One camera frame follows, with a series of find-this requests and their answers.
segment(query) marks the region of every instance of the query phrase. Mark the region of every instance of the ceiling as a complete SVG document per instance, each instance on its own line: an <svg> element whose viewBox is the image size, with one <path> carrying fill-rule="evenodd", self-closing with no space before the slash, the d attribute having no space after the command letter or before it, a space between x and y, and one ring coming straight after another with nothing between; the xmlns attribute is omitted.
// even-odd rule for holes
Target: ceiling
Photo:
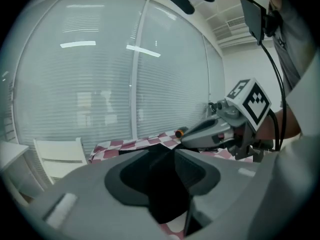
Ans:
<svg viewBox="0 0 320 240"><path fill-rule="evenodd" d="M269 0L255 1L266 9L268 8ZM238 40L235 44L254 41L245 24L240 0L215 0L215 2L190 0L190 2L208 22L220 47L229 46L234 43L232 42L234 40Z"/></svg>

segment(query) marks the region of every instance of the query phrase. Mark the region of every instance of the robotic arm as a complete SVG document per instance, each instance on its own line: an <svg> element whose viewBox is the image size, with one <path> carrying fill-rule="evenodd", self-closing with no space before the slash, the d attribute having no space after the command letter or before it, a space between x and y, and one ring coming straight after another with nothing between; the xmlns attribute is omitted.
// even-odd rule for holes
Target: robotic arm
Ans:
<svg viewBox="0 0 320 240"><path fill-rule="evenodd" d="M271 102L257 80L239 81L216 107L216 114L185 132L181 143L190 149L227 148L236 160L258 155L250 146ZM235 137L239 128L243 129L243 136Z"/></svg>

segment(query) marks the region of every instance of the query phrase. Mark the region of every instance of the air vent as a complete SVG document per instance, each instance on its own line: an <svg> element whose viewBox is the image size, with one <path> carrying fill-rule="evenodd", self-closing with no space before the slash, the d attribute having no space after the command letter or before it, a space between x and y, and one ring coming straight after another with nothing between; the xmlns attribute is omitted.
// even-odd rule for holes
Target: air vent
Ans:
<svg viewBox="0 0 320 240"><path fill-rule="evenodd" d="M229 26L229 28L233 28L237 25L241 25L241 24L245 24L245 17L239 17L239 18L235 18L235 19L232 19L232 20L229 20L226 22Z"/></svg>

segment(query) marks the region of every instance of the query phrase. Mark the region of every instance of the gray shirt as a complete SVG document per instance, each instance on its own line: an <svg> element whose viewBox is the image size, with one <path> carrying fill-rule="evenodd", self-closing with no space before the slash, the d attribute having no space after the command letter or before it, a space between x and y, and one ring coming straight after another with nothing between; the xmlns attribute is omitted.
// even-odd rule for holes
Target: gray shirt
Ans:
<svg viewBox="0 0 320 240"><path fill-rule="evenodd" d="M282 0L278 10L283 24L275 32L273 42L283 72L287 96L296 86L314 57L316 46L303 18L288 0Z"/></svg>

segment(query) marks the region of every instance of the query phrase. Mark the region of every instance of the white horizontal blind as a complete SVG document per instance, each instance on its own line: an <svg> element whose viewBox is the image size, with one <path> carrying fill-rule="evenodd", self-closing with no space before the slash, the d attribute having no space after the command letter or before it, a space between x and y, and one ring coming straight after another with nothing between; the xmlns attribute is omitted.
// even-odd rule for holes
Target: white horizontal blind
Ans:
<svg viewBox="0 0 320 240"><path fill-rule="evenodd" d="M21 144L49 183L33 139L81 137L85 154L132 137L130 84L146 0L60 0L40 22L16 76L14 115Z"/></svg>
<svg viewBox="0 0 320 240"><path fill-rule="evenodd" d="M203 37L167 7L150 2L137 70L137 135L191 127L206 116L208 65Z"/></svg>
<svg viewBox="0 0 320 240"><path fill-rule="evenodd" d="M225 71L222 58L204 37L210 76L210 101L217 102L225 97Z"/></svg>

